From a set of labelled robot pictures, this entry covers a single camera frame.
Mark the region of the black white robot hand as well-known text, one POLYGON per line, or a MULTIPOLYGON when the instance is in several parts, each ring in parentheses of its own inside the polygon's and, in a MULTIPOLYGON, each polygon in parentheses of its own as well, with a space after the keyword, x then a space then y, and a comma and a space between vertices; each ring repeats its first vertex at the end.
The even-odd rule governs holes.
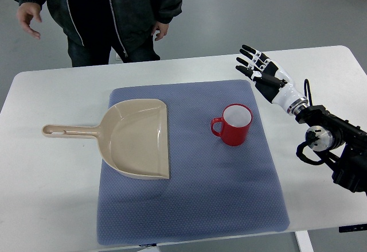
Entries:
POLYGON ((236 69, 254 82, 256 89, 272 104, 277 104, 286 113, 298 115, 309 106, 286 70, 266 54, 250 46, 240 49, 243 57, 237 57, 236 69))

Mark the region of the person's left hand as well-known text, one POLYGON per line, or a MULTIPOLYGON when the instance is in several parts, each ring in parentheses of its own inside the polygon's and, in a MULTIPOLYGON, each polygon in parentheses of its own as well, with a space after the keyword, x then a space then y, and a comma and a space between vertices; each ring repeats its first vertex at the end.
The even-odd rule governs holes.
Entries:
POLYGON ((169 30, 169 24, 164 24, 159 21, 156 21, 152 28, 151 36, 154 38, 154 41, 159 41, 167 35, 168 30, 169 30))

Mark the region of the person's right hand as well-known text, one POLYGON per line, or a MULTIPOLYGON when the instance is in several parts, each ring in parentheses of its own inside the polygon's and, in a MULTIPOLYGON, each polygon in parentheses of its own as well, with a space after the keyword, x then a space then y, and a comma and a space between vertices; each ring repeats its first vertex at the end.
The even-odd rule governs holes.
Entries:
POLYGON ((41 38, 41 34, 31 27, 31 23, 33 21, 38 23, 42 22, 41 6, 39 4, 33 2, 25 2, 20 4, 17 10, 17 19, 24 32, 37 40, 41 38))

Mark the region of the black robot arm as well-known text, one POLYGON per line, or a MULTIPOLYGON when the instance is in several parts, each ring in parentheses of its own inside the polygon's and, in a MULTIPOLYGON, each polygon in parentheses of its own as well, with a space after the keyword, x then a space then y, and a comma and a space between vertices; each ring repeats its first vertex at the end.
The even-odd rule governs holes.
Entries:
POLYGON ((326 164, 333 171, 333 183, 353 193, 365 193, 366 132, 333 115, 323 105, 300 107, 295 120, 309 126, 296 156, 310 165, 326 164))

